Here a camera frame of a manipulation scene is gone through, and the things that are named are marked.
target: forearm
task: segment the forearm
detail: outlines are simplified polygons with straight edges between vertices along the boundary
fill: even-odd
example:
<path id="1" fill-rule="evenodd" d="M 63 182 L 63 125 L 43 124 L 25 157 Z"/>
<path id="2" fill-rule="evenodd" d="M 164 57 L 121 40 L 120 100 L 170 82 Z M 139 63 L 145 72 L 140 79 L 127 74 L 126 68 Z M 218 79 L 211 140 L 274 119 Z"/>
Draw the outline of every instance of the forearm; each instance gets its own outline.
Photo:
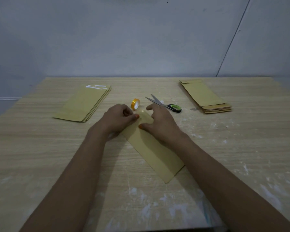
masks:
<path id="1" fill-rule="evenodd" d="M 96 191 L 107 135 L 93 126 L 24 231 L 81 231 Z"/>
<path id="2" fill-rule="evenodd" d="M 290 231 L 290 222 L 270 203 L 188 136 L 170 145 L 232 231 Z"/>

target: tape roll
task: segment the tape roll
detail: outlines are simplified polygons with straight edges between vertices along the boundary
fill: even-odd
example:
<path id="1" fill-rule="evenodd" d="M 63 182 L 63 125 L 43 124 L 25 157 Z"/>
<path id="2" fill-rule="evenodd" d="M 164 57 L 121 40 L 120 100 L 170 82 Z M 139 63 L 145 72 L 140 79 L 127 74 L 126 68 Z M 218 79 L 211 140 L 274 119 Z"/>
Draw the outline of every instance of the tape roll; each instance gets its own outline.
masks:
<path id="1" fill-rule="evenodd" d="M 139 107 L 139 105 L 140 105 L 140 100 L 135 98 L 131 103 L 132 110 L 135 111 Z"/>

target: white wall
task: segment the white wall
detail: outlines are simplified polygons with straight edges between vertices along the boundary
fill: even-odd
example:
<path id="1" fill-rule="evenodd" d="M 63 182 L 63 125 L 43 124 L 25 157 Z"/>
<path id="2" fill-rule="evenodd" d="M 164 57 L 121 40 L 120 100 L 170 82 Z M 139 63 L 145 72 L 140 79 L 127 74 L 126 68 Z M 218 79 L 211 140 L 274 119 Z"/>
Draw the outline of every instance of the white wall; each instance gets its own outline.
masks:
<path id="1" fill-rule="evenodd" d="M 290 77 L 290 0 L 250 0 L 218 76 Z"/>
<path id="2" fill-rule="evenodd" d="M 0 0 L 0 96 L 51 76 L 216 76 L 248 0 Z"/>

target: green scissor handle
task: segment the green scissor handle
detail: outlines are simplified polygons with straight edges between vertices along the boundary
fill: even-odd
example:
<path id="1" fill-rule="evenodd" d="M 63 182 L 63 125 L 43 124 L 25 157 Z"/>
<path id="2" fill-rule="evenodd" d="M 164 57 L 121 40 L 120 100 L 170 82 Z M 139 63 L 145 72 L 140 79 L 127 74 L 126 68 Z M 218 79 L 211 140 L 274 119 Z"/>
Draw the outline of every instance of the green scissor handle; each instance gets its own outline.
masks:
<path id="1" fill-rule="evenodd" d="M 171 109 L 172 111 L 174 111 L 176 113 L 180 113 L 182 111 L 182 108 L 178 105 L 175 105 L 175 104 L 169 104 L 166 107 Z"/>

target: wood grain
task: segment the wood grain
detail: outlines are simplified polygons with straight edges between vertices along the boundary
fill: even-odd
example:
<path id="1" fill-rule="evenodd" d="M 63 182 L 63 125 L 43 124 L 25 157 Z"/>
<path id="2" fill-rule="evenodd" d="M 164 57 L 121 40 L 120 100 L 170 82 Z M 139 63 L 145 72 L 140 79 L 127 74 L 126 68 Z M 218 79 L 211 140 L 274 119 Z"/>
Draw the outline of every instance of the wood grain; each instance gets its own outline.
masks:
<path id="1" fill-rule="evenodd" d="M 0 231 L 17 231 L 58 179 L 87 130 L 116 103 L 154 94 L 180 128 L 290 220 L 290 92 L 271 78 L 202 78 L 232 105 L 203 114 L 178 84 L 192 78 L 46 78 L 0 116 Z M 52 118 L 82 84 L 111 92 L 86 123 Z M 85 231 L 166 230 L 221 222 L 186 168 L 165 184 L 120 135 L 104 151 Z"/>

